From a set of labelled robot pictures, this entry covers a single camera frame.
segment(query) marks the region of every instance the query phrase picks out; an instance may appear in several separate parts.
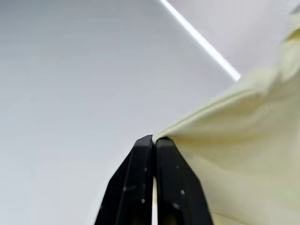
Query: pale yellow fabric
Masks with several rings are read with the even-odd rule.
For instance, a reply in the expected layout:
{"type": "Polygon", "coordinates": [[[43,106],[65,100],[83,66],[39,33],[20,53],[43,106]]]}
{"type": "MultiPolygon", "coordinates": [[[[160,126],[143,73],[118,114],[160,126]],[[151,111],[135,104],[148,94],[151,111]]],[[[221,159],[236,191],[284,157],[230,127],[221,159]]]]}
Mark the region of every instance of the pale yellow fabric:
{"type": "Polygon", "coordinates": [[[242,76],[153,137],[174,140],[216,225],[300,225],[300,15],[295,21],[274,68],[242,76]]]}

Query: cloth fold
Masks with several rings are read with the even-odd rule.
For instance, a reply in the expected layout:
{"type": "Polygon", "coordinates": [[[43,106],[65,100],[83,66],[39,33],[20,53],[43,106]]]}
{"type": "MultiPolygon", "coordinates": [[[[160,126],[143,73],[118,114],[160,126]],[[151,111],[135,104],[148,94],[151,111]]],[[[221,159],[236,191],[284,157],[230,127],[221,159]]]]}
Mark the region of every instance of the cloth fold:
{"type": "Polygon", "coordinates": [[[300,225],[300,14],[294,21],[274,68],[153,136],[175,142],[215,225],[300,225]]]}

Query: white ceiling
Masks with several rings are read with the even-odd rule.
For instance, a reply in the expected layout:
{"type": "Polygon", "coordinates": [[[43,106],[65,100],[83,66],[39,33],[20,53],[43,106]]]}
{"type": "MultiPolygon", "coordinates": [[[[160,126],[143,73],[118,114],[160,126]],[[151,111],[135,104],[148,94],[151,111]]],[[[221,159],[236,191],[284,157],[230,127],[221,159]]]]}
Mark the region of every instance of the white ceiling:
{"type": "Polygon", "coordinates": [[[299,0],[169,0],[233,67],[246,73],[278,59],[299,0]]]}

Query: led light strip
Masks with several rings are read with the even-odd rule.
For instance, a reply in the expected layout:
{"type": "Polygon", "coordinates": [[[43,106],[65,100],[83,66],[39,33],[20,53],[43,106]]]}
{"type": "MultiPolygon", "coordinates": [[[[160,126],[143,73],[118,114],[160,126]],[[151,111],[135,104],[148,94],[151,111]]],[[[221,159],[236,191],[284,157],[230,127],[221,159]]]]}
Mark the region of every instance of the led light strip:
{"type": "Polygon", "coordinates": [[[216,60],[220,66],[235,80],[240,79],[239,72],[167,1],[160,0],[179,23],[196,39],[196,41],[216,60]]]}

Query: white wall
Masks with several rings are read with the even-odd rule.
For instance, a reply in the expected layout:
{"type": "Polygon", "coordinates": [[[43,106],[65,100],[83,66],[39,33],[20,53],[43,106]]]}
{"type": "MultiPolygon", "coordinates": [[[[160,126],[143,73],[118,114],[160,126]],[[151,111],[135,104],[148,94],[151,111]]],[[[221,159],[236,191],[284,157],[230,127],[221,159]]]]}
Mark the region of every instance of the white wall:
{"type": "Polygon", "coordinates": [[[91,225],[135,140],[233,82],[158,1],[0,4],[0,224],[91,225]]]}
{"type": "Polygon", "coordinates": [[[278,60],[278,45],[289,31],[290,12],[299,0],[169,0],[244,74],[278,60]]]}

